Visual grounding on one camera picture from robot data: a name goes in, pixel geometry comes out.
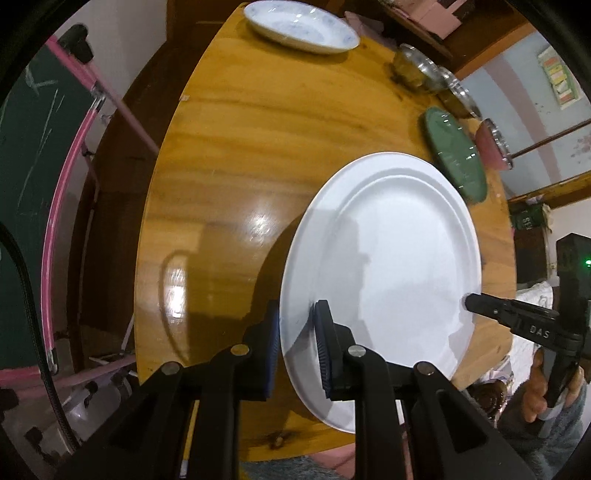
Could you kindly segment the person's right hand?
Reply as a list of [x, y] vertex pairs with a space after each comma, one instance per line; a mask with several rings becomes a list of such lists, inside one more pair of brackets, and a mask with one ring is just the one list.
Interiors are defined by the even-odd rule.
[[[548, 390], [548, 382], [542, 371], [543, 362], [544, 352], [542, 349], [538, 349], [530, 369], [529, 379], [525, 383], [525, 393], [522, 398], [522, 414], [527, 423], [533, 423], [540, 414], [547, 410], [547, 401], [544, 396]], [[565, 409], [575, 403], [584, 384], [584, 370], [582, 367], [578, 367], [566, 388]]]

